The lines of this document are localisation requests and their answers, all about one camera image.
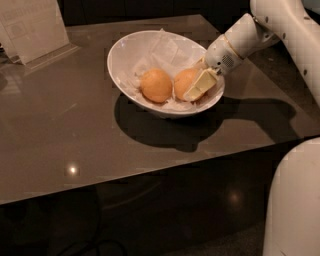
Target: bowl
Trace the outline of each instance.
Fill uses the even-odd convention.
[[[215,105],[224,92],[224,78],[218,80],[204,97],[195,103],[176,100],[174,95],[162,104],[147,100],[139,90],[139,76],[152,67],[162,68],[173,79],[190,68],[206,49],[178,34],[147,30],[129,34],[110,49],[108,71],[114,84],[131,101],[160,118],[182,118],[201,113]]]

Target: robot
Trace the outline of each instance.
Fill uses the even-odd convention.
[[[282,40],[320,106],[320,26],[301,0],[251,0],[245,14],[208,48],[202,62],[227,75],[253,52]],[[320,138],[280,162],[269,195],[263,256],[320,255]]]

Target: white paper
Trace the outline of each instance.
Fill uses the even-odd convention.
[[[0,0],[0,41],[23,64],[57,50],[69,39],[56,0]]]

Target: bread roll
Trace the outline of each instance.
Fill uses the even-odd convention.
[[[140,89],[147,99],[163,103],[172,95],[172,82],[164,70],[152,68],[141,76]]]
[[[174,78],[174,94],[176,97],[182,101],[184,93],[190,88],[192,81],[194,80],[196,74],[198,73],[196,68],[188,68],[180,71]]]

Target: table surface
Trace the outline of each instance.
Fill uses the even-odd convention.
[[[50,65],[1,59],[0,204],[320,134],[249,60],[209,111],[163,120],[141,110],[113,84],[107,55],[121,37],[161,28],[204,47],[219,35],[200,15],[75,26],[78,50]]]

